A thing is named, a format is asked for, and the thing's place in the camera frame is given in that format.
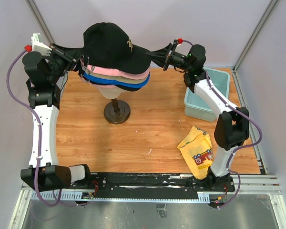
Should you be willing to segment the pink cap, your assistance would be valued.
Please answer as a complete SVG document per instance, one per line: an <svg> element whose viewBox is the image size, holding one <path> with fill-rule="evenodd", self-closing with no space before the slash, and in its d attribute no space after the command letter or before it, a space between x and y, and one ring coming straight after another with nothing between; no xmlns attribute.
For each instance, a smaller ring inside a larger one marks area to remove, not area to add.
<svg viewBox="0 0 286 229"><path fill-rule="evenodd" d="M97 67L93 65L85 65L83 59L80 59L81 66L83 69L88 71L90 75L94 74L100 74L100 75L107 75L110 77L124 77L128 79L133 79L133 80L140 80L144 79L148 76L150 73L150 67L147 68L147 70L141 74L133 74L133 73L126 73L118 69L110 69L110 68L102 68L102 67Z"/></svg>

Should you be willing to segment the blue cap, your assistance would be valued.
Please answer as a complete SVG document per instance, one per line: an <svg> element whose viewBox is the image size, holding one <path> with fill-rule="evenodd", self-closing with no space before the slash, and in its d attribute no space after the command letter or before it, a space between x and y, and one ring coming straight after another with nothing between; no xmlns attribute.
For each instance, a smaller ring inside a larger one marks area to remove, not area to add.
<svg viewBox="0 0 286 229"><path fill-rule="evenodd" d="M150 73L147 75L147 77L143 80L142 83L124 83L124 82L117 81L115 79L111 80L111 79L98 78L96 76L92 76L86 73L84 73L82 77L85 81L92 83L92 84L101 85L101 86L108 86L108 85L117 86L118 88L128 90L128 91L138 91L142 87L147 85L150 79Z"/></svg>

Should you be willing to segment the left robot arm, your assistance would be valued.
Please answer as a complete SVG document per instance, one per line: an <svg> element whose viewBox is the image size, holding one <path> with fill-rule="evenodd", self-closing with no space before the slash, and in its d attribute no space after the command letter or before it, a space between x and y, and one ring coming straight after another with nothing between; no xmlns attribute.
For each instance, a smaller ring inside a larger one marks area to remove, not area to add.
<svg viewBox="0 0 286 229"><path fill-rule="evenodd" d="M68 75L80 62L82 48L66 48L50 44L43 51L33 47L22 58L28 75L28 106L33 117L33 145L27 169L20 177L35 191L69 188L76 184L83 189L92 185L86 164L61 166L56 153L56 124L62 89L60 78Z"/></svg>

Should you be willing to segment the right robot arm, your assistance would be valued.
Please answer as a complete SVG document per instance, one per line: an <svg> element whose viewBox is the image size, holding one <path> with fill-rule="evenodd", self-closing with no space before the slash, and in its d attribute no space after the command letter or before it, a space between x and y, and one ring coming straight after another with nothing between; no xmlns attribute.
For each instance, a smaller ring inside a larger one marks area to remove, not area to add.
<svg viewBox="0 0 286 229"><path fill-rule="evenodd" d="M245 107L236 106L214 86L204 69L205 47L194 44L188 54L183 55L176 52L177 45L183 42L182 39L177 39L162 49L147 51L146 54L164 71L171 65L182 72L186 87L202 98L215 114L217 123L214 137L218 148L203 184L210 190L217 191L228 181L235 154L245 147L244 142L249 138L249 111Z"/></svg>

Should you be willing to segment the cream mannequin head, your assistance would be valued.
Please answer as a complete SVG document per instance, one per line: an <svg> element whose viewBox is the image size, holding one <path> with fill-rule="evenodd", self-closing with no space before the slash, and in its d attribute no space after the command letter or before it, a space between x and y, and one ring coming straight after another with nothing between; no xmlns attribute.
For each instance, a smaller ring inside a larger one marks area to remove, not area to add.
<svg viewBox="0 0 286 229"><path fill-rule="evenodd" d="M103 95L103 97L107 98L107 99L116 99L118 98L122 93L125 93L126 91L118 88L118 87L96 87L100 93Z"/></svg>

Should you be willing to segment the light teal plastic bin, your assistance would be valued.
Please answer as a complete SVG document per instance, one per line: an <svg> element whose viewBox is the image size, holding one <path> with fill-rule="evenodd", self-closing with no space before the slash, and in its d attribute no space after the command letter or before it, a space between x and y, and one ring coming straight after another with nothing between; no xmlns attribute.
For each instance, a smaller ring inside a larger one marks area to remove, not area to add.
<svg viewBox="0 0 286 229"><path fill-rule="evenodd" d="M215 87L228 99L230 87L230 74L225 71L205 68ZM188 117L213 122L216 116L207 103L194 94L189 88L186 89L184 97L184 113Z"/></svg>

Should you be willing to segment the yellow printed cloth hat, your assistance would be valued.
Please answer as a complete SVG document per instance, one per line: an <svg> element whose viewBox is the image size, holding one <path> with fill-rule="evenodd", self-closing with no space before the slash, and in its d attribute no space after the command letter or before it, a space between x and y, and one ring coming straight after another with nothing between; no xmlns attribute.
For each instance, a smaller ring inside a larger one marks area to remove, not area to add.
<svg viewBox="0 0 286 229"><path fill-rule="evenodd" d="M205 179L208 168L213 163L213 149L209 134L193 126L177 148L193 176L198 180Z"/></svg>

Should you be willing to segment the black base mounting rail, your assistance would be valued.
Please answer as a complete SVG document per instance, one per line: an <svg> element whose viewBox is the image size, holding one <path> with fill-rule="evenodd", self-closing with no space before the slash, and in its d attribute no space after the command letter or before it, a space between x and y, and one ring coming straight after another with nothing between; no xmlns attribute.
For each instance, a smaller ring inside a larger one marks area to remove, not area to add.
<svg viewBox="0 0 286 229"><path fill-rule="evenodd" d="M94 190L106 195L135 195L157 197L178 196L198 192L228 192L235 191L232 177L221 178L217 184L210 183L206 178L196 179L192 174L182 173L117 173L94 172L91 173L90 183L81 186L79 182L73 183L69 189Z"/></svg>

